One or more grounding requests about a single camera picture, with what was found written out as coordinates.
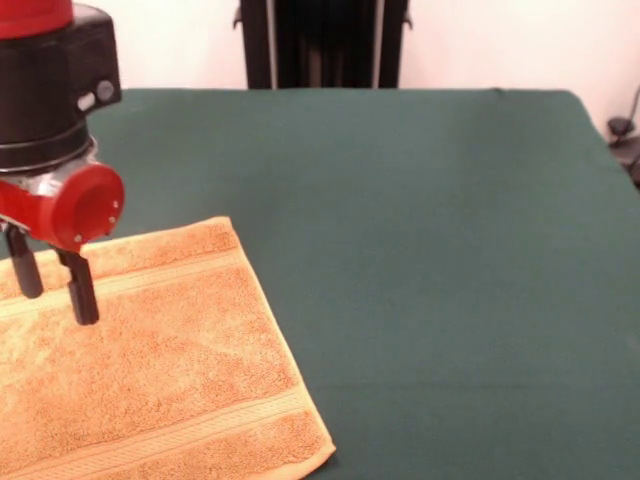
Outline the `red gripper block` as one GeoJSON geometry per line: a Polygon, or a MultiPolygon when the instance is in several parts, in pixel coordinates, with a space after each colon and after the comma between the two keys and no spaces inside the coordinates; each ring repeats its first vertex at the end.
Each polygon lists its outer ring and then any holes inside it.
{"type": "MultiPolygon", "coordinates": [[[[99,310],[89,262],[75,252],[110,234],[123,207],[123,181],[102,163],[65,163],[34,176],[1,178],[1,218],[59,248],[56,253],[70,274],[68,289],[79,325],[96,324],[99,310]]],[[[18,227],[7,227],[4,235],[21,292],[35,299],[43,293],[43,284],[18,227]]]]}

